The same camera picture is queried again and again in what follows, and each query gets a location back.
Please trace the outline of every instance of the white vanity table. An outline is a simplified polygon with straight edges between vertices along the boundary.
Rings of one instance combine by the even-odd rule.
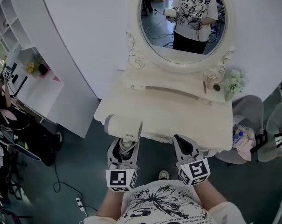
[[[110,114],[139,118],[141,136],[172,143],[175,134],[195,140],[207,155],[232,147],[232,102],[225,101],[223,76],[231,60],[235,17],[231,0],[223,0],[226,10],[225,31],[208,55],[157,47],[150,43],[140,25],[140,2],[131,0],[131,47],[127,67],[94,118],[104,124]],[[217,79],[220,91],[206,88],[206,77]]]

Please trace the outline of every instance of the pink item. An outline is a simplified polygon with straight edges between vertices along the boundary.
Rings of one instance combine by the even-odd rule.
[[[60,82],[60,80],[59,80],[59,78],[58,78],[57,76],[55,76],[55,77],[53,78],[53,80]]]
[[[3,115],[3,117],[4,117],[4,119],[6,121],[7,121],[7,119],[10,119],[10,120],[13,120],[13,121],[17,121],[17,118],[15,117],[15,115],[12,114],[9,110],[0,109],[0,112],[1,112],[1,114]]]

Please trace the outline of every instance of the white flower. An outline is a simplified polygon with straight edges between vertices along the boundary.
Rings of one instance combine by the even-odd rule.
[[[237,84],[238,82],[237,82],[237,79],[236,78],[232,78],[231,79],[231,84]]]
[[[232,70],[230,79],[227,81],[228,88],[233,93],[241,92],[247,83],[248,80],[244,77],[241,70]]]
[[[239,70],[232,70],[232,71],[231,71],[231,76],[238,78],[238,77],[241,77],[241,73],[240,73]]]

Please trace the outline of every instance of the floor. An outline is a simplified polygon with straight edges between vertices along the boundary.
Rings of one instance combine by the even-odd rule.
[[[165,19],[165,16],[162,15],[163,10],[165,8],[171,8],[172,1],[173,0],[165,0],[164,2],[153,1],[151,3],[151,6],[153,9],[158,10],[158,12],[155,11],[153,11],[152,13],[148,12],[147,17],[145,16],[141,17],[143,30],[152,45],[161,46],[161,47],[165,46],[172,49],[172,42],[173,42],[172,33],[173,33],[174,23],[170,23]],[[224,31],[224,26],[225,24],[223,22],[221,23],[221,26],[219,25],[220,31],[217,37],[215,37],[215,35],[210,36],[211,41],[214,42],[207,44],[203,53],[204,55],[212,51],[214,47],[217,45]]]
[[[275,91],[265,102],[268,115],[275,104],[281,101]],[[44,124],[52,132],[55,127]],[[56,166],[60,180],[83,193],[83,203],[98,208],[106,192],[105,169],[107,148],[113,137],[104,132],[103,126],[93,120],[85,139],[79,138],[63,127],[58,130],[64,134],[63,147],[57,155]],[[177,178],[174,147],[152,140],[141,139],[138,156],[138,180],[136,186],[156,180],[160,170]],[[272,223],[282,198],[282,157],[267,163],[253,161],[243,165],[227,166],[226,163],[209,158],[211,183],[241,210],[247,223]],[[23,224],[77,224],[84,219],[75,198],[74,190],[62,186],[59,193],[53,190],[56,182],[54,166],[46,167],[42,162],[26,159],[28,167],[24,170],[22,187],[29,204],[13,200],[13,210],[18,215],[32,215]],[[95,212],[87,208],[88,215]]]

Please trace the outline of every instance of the white sneaker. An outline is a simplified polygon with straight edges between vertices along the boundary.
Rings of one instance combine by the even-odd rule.
[[[169,180],[169,173],[165,170],[160,171],[160,173],[158,175],[158,180],[161,180],[161,179]]]

